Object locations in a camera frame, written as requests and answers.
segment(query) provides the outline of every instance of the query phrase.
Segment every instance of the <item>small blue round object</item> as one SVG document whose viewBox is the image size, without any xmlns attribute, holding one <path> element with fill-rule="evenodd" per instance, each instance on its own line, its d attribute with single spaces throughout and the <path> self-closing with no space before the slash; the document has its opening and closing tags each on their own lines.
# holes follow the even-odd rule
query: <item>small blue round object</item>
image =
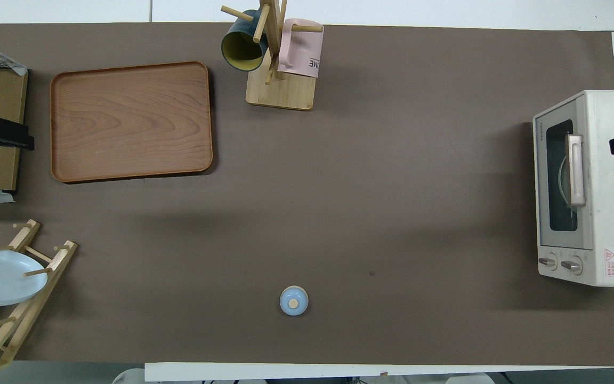
<svg viewBox="0 0 614 384">
<path fill-rule="evenodd" d="M 307 309 L 309 297 L 302 287 L 290 286 L 283 290 L 278 303 L 287 315 L 298 316 Z"/>
</svg>

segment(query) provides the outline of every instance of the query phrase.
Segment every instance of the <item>oven door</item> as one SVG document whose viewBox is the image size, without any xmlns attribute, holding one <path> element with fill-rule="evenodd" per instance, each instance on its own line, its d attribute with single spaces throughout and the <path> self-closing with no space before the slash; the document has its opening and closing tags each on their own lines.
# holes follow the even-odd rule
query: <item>oven door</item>
<svg viewBox="0 0 614 384">
<path fill-rule="evenodd" d="M 580 97 L 535 119 L 540 245 L 592 249 L 585 116 Z"/>
</svg>

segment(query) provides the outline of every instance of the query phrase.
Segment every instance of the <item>dark blue mug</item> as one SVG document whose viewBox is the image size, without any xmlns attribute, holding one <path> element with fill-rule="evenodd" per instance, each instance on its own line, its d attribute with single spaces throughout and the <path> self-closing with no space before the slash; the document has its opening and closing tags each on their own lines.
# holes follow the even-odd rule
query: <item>dark blue mug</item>
<svg viewBox="0 0 614 384">
<path fill-rule="evenodd" d="M 253 17 L 253 21 L 238 18 L 222 39 L 222 56 L 232 67 L 249 72 L 257 69 L 266 54 L 266 34 L 259 43 L 253 42 L 253 35 L 260 19 L 260 10 L 243 12 Z"/>
</svg>

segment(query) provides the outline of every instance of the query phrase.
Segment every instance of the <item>white toaster oven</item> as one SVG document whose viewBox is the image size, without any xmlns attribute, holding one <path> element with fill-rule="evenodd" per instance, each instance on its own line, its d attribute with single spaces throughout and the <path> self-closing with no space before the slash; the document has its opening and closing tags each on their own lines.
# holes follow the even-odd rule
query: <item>white toaster oven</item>
<svg viewBox="0 0 614 384">
<path fill-rule="evenodd" d="M 534 117 L 539 273 L 614 286 L 614 91 Z"/>
</svg>

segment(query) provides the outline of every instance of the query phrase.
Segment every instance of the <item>dish rack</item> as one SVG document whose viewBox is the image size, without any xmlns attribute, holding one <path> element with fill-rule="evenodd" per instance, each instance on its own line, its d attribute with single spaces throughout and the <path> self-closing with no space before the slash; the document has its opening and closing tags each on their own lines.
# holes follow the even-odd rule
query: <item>dish rack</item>
<svg viewBox="0 0 614 384">
<path fill-rule="evenodd" d="M 15 304 L 8 317 L 0 318 L 0 369 L 7 367 L 18 353 L 24 343 L 32 325 L 35 323 L 39 312 L 44 308 L 46 299 L 56 286 L 59 278 L 66 269 L 70 258 L 77 250 L 77 244 L 66 241 L 61 246 L 55 246 L 56 255 L 52 258 L 34 250 L 30 244 L 39 231 L 40 223 L 32 219 L 27 223 L 13 224 L 14 228 L 20 228 L 19 233 L 13 238 L 8 246 L 0 247 L 0 250 L 12 250 L 19 253 L 29 253 L 39 260 L 42 265 L 46 264 L 43 272 L 48 273 L 46 285 L 30 299 Z"/>
</svg>

